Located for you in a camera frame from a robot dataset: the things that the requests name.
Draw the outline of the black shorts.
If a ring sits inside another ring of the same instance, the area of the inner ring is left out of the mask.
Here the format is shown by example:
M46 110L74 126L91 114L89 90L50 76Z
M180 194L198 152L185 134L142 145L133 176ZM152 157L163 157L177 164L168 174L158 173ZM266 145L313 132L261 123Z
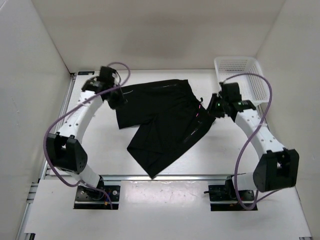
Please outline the black shorts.
M116 110L117 124L120 129L138 127L127 151L151 179L193 147L215 121L186 79L128 85L122 92L127 104Z

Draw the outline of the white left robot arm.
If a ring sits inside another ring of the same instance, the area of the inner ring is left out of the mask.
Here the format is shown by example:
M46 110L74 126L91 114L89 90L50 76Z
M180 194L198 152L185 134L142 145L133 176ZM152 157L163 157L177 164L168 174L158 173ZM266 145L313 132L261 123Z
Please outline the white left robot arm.
M103 198L104 181L88 164L83 137L103 103L121 96L123 84L117 71L107 76L91 76L83 84L73 108L52 123L55 126L62 122L62 126L54 133L47 130L44 135L45 159L55 176L68 187L85 187L93 200Z

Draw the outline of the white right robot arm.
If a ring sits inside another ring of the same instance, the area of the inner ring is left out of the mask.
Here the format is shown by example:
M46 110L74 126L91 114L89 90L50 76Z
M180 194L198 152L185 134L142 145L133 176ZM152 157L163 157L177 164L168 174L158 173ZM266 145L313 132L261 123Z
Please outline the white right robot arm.
M224 193L230 200L238 199L244 190L270 192L296 185L300 156L295 149L288 149L280 143L261 123L262 118L249 100L236 98L225 101L212 94L208 113L216 118L230 117L248 137L259 158L253 172L234 173L232 183L225 186Z

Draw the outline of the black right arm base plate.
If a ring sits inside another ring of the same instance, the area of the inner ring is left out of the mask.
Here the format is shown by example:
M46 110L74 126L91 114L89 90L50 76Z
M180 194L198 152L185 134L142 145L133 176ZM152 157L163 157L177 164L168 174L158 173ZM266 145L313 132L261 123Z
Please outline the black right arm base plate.
M209 196L211 212L244 211L236 194L227 190L224 185L209 185L208 190L203 193ZM246 207L249 207L255 200L255 192L253 190L241 190L239 191L239 196Z

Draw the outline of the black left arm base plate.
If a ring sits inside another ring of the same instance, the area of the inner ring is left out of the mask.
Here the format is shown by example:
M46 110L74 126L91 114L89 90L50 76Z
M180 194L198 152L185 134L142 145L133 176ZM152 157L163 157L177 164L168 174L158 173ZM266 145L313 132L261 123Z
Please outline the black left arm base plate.
M76 190L73 208L76 210L118 210L120 202L120 185L105 185L104 191L109 199L102 192L93 192L92 189L79 185Z

